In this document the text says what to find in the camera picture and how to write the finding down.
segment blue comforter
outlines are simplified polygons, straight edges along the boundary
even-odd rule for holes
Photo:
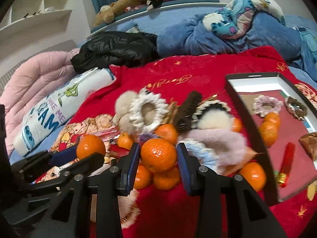
[[[198,14],[172,25],[158,35],[157,49],[162,57],[172,55],[235,54],[260,46],[272,46],[289,66],[299,68],[317,82],[317,70],[311,47],[301,37],[299,29],[282,25],[264,11],[257,12],[249,30],[238,39],[215,36],[202,23],[207,15]]]

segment black jacket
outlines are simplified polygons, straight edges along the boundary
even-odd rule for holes
[[[142,32],[102,31],[86,42],[71,62],[77,73],[95,67],[108,68],[110,64],[127,67],[145,65],[158,59],[156,38],[154,34]]]

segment orange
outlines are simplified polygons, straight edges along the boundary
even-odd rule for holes
[[[154,134],[158,135],[163,139],[168,140],[174,146],[177,143],[178,133],[174,125],[172,125],[171,123],[159,126],[154,132]]]
[[[270,122],[276,124],[277,128],[280,127],[280,117],[276,113],[268,113],[264,117],[263,121],[270,121]]]
[[[134,188],[144,189],[148,187],[152,182],[152,174],[145,168],[145,166],[139,165],[137,167],[137,175],[135,176]]]
[[[175,167],[175,147],[165,139],[150,139],[141,148],[141,161],[154,174],[164,173]]]
[[[278,131],[275,123],[265,121],[259,127],[259,133],[266,147],[271,147],[277,140]]]
[[[172,170],[153,176],[153,184],[162,191],[173,189],[181,181],[180,170],[174,167]]]
[[[117,145],[120,148],[124,148],[127,150],[130,150],[133,144],[133,140],[131,139],[130,135],[126,132],[123,132],[120,134],[118,140],[117,140]]]
[[[263,189],[266,183],[266,174],[260,164],[251,162],[240,169],[241,174],[256,192]]]
[[[82,160],[95,152],[100,153],[103,156],[106,154],[106,147],[103,141],[95,135],[83,135],[77,144],[77,158]]]
[[[240,119],[235,118],[232,123],[231,131],[240,132],[242,129],[242,122]]]

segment dark brown fuzzy scrunchie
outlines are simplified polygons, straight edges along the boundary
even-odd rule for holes
[[[288,112],[296,119],[303,120],[304,116],[307,116],[307,108],[297,99],[292,97],[287,97],[285,99],[285,104]]]
[[[178,108],[173,124],[179,133],[187,132],[191,129],[192,115],[201,100],[202,95],[194,90],[188,94],[186,100]]]

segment pink puffer jacket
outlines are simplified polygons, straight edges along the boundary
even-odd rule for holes
[[[75,76],[70,59],[78,52],[79,48],[75,48],[71,52],[38,54],[23,63],[12,75],[0,97],[0,104],[5,105],[5,143],[9,157],[23,116],[42,98]]]

